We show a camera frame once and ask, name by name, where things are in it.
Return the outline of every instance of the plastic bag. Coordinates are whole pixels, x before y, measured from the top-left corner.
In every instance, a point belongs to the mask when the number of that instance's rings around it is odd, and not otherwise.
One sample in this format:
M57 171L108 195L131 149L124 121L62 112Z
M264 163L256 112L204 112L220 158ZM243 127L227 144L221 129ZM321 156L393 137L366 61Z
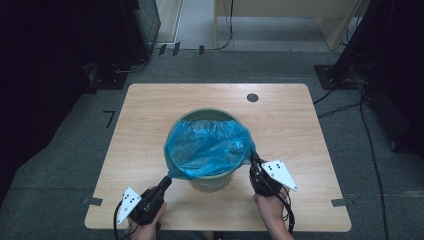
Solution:
M180 120L164 146L168 176L187 180L234 171L254 150L249 130L234 120Z

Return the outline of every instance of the tabletop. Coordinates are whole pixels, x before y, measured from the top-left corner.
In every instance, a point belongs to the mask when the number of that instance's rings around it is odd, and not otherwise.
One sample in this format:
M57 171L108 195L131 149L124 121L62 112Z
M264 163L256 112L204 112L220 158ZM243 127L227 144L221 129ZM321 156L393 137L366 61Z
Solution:
M257 101L248 100L256 94ZM129 87L85 225L113 228L113 213L127 187L138 194L167 175L163 147L172 125L187 112L217 108L246 126L265 160L283 160L299 190L291 191L295 231L351 228L321 127L304 84L133 84ZM223 190L204 193L173 179L165 193L164 230L265 231L249 181L249 165ZM127 224L118 225L126 228Z

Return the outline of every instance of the table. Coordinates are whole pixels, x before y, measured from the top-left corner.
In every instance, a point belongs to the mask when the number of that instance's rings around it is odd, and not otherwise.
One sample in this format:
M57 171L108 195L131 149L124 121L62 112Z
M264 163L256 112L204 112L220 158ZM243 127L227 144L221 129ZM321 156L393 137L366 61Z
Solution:
M214 0L214 43L218 17L230 16L232 0ZM234 17L316 18L330 50L335 50L353 17L362 17L370 0L235 0Z
M257 102L247 100L254 93ZM113 212L126 187L141 194L167 174L163 145L174 122L198 108L218 108L251 132L266 160L285 162L298 192L291 192L296 231L348 231L340 187L306 85L303 84L133 84L129 87L85 225L111 229ZM266 230L249 182L249 166L236 170L223 190L203 193L173 179L165 194L165 230ZM126 223L118 225L127 227Z

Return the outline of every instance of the wire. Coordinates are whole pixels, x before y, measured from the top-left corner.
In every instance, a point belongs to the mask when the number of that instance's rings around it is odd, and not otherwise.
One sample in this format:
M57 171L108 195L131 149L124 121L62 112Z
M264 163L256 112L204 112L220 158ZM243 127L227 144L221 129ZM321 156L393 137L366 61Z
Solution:
M138 228L138 224L137 224L137 226L135 227L135 229L131 232L131 233L129 233L129 234L126 234L124 237L122 237L122 238L119 238L119 235L118 235L118 228L117 228L117 226L116 226L116 217L117 217L117 215L118 215L118 209L119 209L119 207L121 207L121 205L122 205L122 200L121 201L119 201L119 203L118 203L118 205L116 206L116 208L115 208L115 212L113 213L113 233L114 233L114 235L115 235L115 239L116 240L122 240L122 239L124 239L124 238L128 238L129 236L131 236L136 230L137 230L137 228Z
M116 227L116 216L118 215L118 209L122 205L122 200L119 201L118 205L115 208L115 212L113 213L113 233L115 234L115 239L119 240L118 229Z
M293 228L294 228L294 224L295 224L295 218L294 218L294 213L293 213L293 211L291 209L291 202L290 203L286 202L280 196L280 193L274 191L274 189L272 189L272 187L267 183L267 181L265 181L265 179L262 178L262 176L260 176L260 179L261 179L262 182L265 183L265 185L269 188L269 190L271 190L271 192L273 192L274 195L283 203L284 207L286 208L288 219L289 219L289 228L288 228L288 231L289 231L290 234L293 234ZM284 188L284 190L287 193L287 197L290 199L288 191L285 188Z
M291 206L291 198L289 191L283 186L284 191L286 192L286 199L288 200L287 203ZM287 221L289 219L289 214L287 213L285 216L283 216L283 221Z
M323 114L319 115L318 118L329 117L329 116L333 115L336 112L342 112L342 111L345 111L345 110L347 110L347 109L349 109L351 107L359 106L360 104L361 104L361 102L356 103L356 104L346 105L346 106L343 106L343 107L339 107L336 110L329 111L329 112L326 112L326 113L323 113Z
M372 161L373 161L373 164L374 164L374 170L375 170L375 174L377 176L378 186L379 186L379 189L380 189L380 200L381 200L381 210L382 210L382 213L383 213L384 233L385 233L386 240L389 240L389 230L388 230L388 227L387 227L386 204L385 204L385 201L384 201L383 184L381 182L380 171L378 170L378 166L377 166L377 160L376 160L375 151L374 151L374 144L372 142L370 130L368 128L368 125L367 125L367 123L365 121L365 117L364 117L364 112L363 112L363 108L362 108L363 102L364 102L364 97L362 96L361 97L361 104L359 105L360 111L361 111L361 118L362 118L362 123L364 124L365 131L367 132L368 141L370 143Z
M146 14L146 12L143 10L143 8L140 8L140 10L143 12L144 17L146 17L146 18L147 18L147 21L149 22L149 25L150 25L150 26L152 26L152 25L153 25L152 20L149 18L149 16L147 16L147 14Z
M144 65L146 65L146 62L147 62L147 61L143 61L143 64L142 64L140 67L136 68L136 69L128 70L128 71L115 71L115 73L133 73L133 72L137 72L137 71L138 71L138 70L140 70L142 67L144 67Z
M319 102L321 102L322 100L324 100L326 97L328 97L328 95L330 95L330 93L332 93L334 90L336 90L337 88L339 88L340 86L342 86L343 84L353 84L354 82L340 82L337 83L336 85L334 85L324 96L320 97L319 99L315 100L313 103L317 104Z
M227 26L230 30L230 36L228 37L227 42L224 44L224 46L222 46L220 48L215 48L213 50L222 50L222 49L228 47L231 42L233 42L235 44L234 39L233 39L233 11L234 11L234 0L231 0L230 23L228 23L228 18L225 17L225 21L227 22Z
M383 39L383 44L380 44L380 47L379 48L377 48L377 49L375 49L375 50L371 50L371 51L368 51L368 52L365 52L365 53L359 53L359 54L356 54L355 56L353 56L353 57L351 57L348 61L345 61L346 63L345 63L345 65L343 66L343 68L344 67L347 67L348 66L348 64L351 64L356 58L358 58L358 57L362 57L362 56L367 56L367 55L371 55L371 54L376 54L376 53L378 53L381 49L382 49L382 46L384 45L384 43L387 43L388 42L388 40L389 40L389 36L390 36L390 30L391 30L391 27L392 27L392 20L393 20L393 12L394 12L394 6L395 6L395 1L396 0L392 0L392 6L391 6L391 10L390 10L390 15L389 15L389 23L387 24L387 33L386 33L386 38L385 39ZM346 71L346 73L344 73L344 74L342 74L342 76L343 75L346 75L346 74L348 74L349 73L349 69Z
M356 18L356 23L355 23L355 25L354 25L354 32L356 31L356 29L358 29L358 26L359 26L359 20L360 20L361 18L360 17L358 17L358 18ZM340 40L340 45L343 45L343 46L347 46L347 44L349 43L349 27L347 27L346 28L346 42L343 40L343 39L341 39Z

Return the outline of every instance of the hand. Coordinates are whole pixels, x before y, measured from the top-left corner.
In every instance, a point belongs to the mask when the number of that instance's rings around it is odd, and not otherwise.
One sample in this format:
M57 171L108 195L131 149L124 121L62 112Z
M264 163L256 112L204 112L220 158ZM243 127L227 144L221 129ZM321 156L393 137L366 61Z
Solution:
M153 219L153 222L148 225L144 226L138 226L137 223L131 222L131 232L133 232L136 227L137 230L133 234L131 234L132 240L155 240L156 239L156 223L162 220L163 213L166 209L166 202L164 202L161 206L161 208L158 211L158 214L156 215L155 219Z
M283 199L287 197L289 192L287 187L284 186L284 189L282 188L280 191L280 196ZM294 239L287 231L287 227L283 220L284 204L276 196L264 197L255 194L252 199L258 206L262 221L264 221L272 239Z

